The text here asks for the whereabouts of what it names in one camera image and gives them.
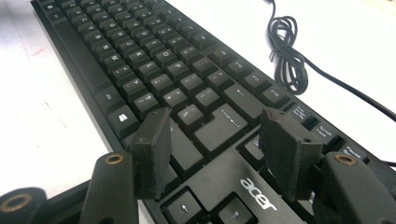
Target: black cable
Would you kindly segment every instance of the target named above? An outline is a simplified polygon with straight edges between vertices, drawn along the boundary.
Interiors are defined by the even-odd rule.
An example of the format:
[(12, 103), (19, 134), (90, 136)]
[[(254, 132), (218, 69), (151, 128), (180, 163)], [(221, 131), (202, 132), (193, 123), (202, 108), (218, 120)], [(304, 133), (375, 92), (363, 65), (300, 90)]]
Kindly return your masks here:
[(390, 167), (396, 167), (396, 162), (393, 161), (382, 161), (382, 162), (384, 162), (386, 165)]
[(292, 46), (298, 33), (297, 21), (290, 16), (275, 17), (275, 1), (269, 0), (269, 3), (273, 5), (273, 13), (271, 20), (268, 22), (267, 31), (270, 43), (273, 47), (273, 52), (271, 52), (270, 55), (271, 61), (274, 59), (275, 55), (278, 58), (275, 71), (275, 81), (277, 83), (295, 95), (302, 94), (308, 86), (308, 75), (304, 68), (305, 63), (307, 63), (321, 76), (326, 77), (345, 90), (352, 92), (367, 104), (373, 106), (396, 122), (396, 114), (391, 110), (363, 92), (325, 73), (309, 61), (302, 53), (294, 49)]

